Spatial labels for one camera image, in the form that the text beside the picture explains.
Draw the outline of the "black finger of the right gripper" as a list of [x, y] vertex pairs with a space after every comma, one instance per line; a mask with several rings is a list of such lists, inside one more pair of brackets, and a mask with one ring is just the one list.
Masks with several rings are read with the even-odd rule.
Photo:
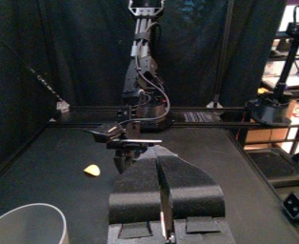
[[118, 173], [122, 173], [132, 165], [132, 154], [129, 151], [116, 150], [114, 165]]
[[132, 154], [132, 163], [136, 163], [141, 155], [146, 152], [148, 148], [142, 150], [134, 150]]

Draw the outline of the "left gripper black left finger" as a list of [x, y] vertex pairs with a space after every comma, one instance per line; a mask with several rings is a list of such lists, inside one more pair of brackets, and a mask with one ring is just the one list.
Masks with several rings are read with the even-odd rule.
[[136, 223], [160, 219], [160, 189], [156, 147], [148, 148], [118, 176], [109, 196], [109, 223]]

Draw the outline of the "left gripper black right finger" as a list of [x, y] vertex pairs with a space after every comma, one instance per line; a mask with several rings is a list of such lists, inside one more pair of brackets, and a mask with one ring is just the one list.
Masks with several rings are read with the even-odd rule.
[[208, 173], [161, 146], [154, 147], [154, 154], [173, 218], [224, 217], [224, 193]]

